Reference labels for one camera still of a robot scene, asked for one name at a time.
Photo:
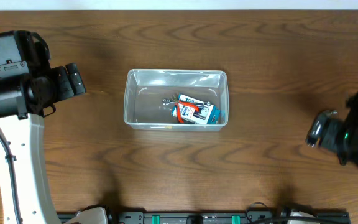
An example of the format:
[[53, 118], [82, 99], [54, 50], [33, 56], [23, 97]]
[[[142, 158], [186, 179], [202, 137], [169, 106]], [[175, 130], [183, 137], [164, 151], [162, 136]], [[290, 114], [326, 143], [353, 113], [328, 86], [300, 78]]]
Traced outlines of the clear plastic container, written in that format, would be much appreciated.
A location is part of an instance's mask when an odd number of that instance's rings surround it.
[[228, 121], [224, 71], [132, 69], [127, 75], [124, 122], [134, 129], [219, 131]]

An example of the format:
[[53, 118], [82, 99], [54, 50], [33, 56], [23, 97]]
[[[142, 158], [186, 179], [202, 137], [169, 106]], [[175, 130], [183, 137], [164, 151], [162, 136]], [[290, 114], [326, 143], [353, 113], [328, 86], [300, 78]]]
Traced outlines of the silver double-ended wrench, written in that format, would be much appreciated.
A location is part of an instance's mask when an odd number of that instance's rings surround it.
[[174, 103], [179, 103], [185, 106], [189, 106], [192, 108], [200, 108], [200, 107], [209, 107], [211, 106], [210, 102], [206, 102], [206, 103], [191, 103], [191, 102], [187, 102], [187, 101], [182, 101], [182, 100], [178, 100], [178, 99], [163, 99], [162, 100], [162, 104], [163, 105], [169, 105], [169, 104], [174, 104]]

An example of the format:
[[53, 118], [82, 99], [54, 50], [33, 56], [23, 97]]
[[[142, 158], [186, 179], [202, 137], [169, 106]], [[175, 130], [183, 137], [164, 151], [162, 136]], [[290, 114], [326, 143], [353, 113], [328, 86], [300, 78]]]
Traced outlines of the red-handled pliers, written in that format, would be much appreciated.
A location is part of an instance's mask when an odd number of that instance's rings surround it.
[[[178, 96], [172, 96], [171, 99], [178, 99], [181, 100]], [[173, 109], [171, 112], [171, 115], [176, 117], [179, 123], [195, 123], [195, 124], [202, 124], [202, 120], [198, 117], [199, 108], [195, 107], [189, 107], [185, 106], [179, 103], [173, 104]]]

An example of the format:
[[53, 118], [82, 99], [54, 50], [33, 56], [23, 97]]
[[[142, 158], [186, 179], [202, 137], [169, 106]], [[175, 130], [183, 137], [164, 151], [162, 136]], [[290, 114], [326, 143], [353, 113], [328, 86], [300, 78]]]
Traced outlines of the blue white cardboard box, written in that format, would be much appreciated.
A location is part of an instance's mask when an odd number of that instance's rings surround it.
[[217, 124], [221, 114], [221, 110], [211, 102], [183, 94], [165, 99], [165, 104], [173, 104], [171, 114], [181, 124]]

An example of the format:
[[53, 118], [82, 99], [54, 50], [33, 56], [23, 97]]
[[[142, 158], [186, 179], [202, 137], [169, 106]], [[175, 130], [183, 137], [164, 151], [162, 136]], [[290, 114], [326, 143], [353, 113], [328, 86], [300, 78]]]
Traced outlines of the black yellow screwdriver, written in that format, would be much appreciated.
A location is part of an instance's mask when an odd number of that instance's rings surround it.
[[150, 129], [172, 129], [173, 126], [151, 126]]

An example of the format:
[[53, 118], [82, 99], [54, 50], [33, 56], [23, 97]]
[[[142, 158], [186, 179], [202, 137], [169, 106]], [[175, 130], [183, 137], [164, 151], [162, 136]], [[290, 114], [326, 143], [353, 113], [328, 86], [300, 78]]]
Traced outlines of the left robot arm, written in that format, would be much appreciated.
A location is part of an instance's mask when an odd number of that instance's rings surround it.
[[109, 223], [103, 206], [57, 214], [45, 168], [45, 109], [85, 93], [78, 67], [50, 66], [35, 32], [0, 33], [0, 191], [4, 223]]

